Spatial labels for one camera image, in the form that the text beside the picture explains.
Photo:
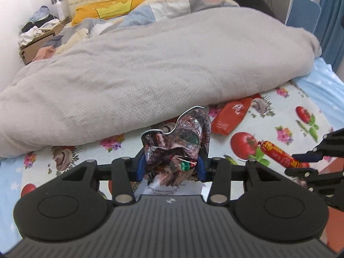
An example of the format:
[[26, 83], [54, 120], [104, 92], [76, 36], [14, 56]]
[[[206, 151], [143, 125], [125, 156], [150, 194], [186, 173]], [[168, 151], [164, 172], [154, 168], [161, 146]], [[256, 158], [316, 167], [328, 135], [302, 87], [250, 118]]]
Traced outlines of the dark crinkled snack packet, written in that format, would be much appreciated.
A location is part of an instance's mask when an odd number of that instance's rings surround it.
[[162, 186], [178, 186], [197, 169], [198, 157], [208, 154], [211, 121], [204, 107], [181, 114], [171, 130], [150, 129], [142, 133], [145, 179]]

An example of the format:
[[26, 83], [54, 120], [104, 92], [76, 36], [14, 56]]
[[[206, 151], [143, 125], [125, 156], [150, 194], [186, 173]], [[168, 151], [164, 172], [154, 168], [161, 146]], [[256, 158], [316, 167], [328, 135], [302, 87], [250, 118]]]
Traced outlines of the grey quilt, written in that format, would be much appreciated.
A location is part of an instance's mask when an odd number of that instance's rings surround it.
[[108, 30], [32, 62], [1, 93], [1, 157], [74, 146], [248, 97], [310, 73], [317, 38], [220, 7]]

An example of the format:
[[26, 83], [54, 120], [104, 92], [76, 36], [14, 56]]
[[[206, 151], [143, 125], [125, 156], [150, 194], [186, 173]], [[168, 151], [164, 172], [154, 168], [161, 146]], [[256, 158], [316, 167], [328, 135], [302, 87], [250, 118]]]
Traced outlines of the red sausage stick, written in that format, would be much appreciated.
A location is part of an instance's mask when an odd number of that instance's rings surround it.
[[309, 163], [301, 163], [270, 141], [259, 141], [260, 150], [285, 168], [309, 168]]

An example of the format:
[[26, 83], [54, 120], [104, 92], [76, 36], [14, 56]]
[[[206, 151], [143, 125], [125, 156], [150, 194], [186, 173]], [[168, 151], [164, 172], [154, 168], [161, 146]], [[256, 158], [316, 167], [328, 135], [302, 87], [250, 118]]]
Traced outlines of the cardboard box with clothes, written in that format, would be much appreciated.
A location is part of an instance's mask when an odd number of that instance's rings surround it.
[[23, 63], [31, 63], [44, 43], [58, 35], [70, 21], [70, 16], [59, 20], [46, 5], [35, 11], [19, 35], [19, 55]]

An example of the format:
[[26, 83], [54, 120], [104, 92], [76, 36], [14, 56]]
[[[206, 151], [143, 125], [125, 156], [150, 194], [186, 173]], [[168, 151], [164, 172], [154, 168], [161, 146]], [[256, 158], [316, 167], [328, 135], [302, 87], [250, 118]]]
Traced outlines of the blue curtain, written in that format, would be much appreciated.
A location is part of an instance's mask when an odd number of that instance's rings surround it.
[[334, 72], [343, 59], [343, 0], [320, 0], [321, 14], [314, 34], [322, 48], [322, 58]]

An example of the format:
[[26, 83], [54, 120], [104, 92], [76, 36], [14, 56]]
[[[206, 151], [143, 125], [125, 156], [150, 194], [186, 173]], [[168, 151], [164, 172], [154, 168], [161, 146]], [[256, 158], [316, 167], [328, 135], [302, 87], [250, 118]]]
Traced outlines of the patchwork blanket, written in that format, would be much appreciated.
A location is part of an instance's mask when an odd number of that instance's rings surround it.
[[109, 20], [87, 18], [75, 26], [71, 22], [58, 35], [44, 43], [33, 60], [52, 58], [81, 41], [104, 33], [111, 26], [148, 25], [210, 8], [231, 6], [238, 6], [238, 3], [234, 0], [145, 0], [124, 16]]

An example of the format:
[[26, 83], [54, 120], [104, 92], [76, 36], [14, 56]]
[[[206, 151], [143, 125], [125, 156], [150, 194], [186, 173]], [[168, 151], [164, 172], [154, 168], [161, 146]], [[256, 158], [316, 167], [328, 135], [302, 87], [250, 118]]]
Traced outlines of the white bottle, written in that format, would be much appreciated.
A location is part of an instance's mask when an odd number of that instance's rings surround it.
[[57, 0], [55, 4], [56, 4], [59, 20], [60, 21], [65, 20], [65, 14], [64, 14], [64, 10], [63, 10], [63, 6], [62, 6], [61, 1]]

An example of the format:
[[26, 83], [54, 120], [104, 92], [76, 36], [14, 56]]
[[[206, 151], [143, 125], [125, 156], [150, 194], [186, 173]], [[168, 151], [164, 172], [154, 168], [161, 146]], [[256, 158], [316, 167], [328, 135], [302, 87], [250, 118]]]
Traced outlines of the orange red snack pouch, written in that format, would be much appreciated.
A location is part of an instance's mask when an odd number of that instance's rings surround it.
[[212, 121], [212, 133], [228, 136], [244, 119], [251, 103], [256, 98], [262, 98], [260, 94], [229, 101], [220, 110]]

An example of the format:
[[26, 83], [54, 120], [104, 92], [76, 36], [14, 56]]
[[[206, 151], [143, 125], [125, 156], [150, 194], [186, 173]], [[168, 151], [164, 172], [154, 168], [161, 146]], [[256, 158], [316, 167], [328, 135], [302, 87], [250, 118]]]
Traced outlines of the yellow pillow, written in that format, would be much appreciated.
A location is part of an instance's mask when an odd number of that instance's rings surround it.
[[80, 24], [87, 18], [109, 20], [124, 16], [143, 2], [145, 0], [108, 0], [80, 6], [76, 8], [72, 26]]

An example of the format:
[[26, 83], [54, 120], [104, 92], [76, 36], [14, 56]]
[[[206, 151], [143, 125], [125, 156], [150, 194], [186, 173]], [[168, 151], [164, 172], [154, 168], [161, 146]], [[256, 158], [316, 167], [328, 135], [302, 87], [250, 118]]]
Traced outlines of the floral bed sheet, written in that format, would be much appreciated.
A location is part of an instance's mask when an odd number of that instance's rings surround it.
[[[253, 99], [241, 123], [227, 136], [213, 134], [209, 154], [242, 165], [248, 157], [283, 172], [256, 146], [268, 140], [288, 154], [304, 153], [326, 133], [343, 128], [343, 81], [324, 59], [313, 70]], [[21, 196], [63, 174], [79, 163], [95, 159], [99, 164], [133, 157], [142, 148], [141, 130], [115, 135], [94, 143], [47, 147], [1, 161], [1, 251], [21, 237], [13, 220], [13, 207]]]

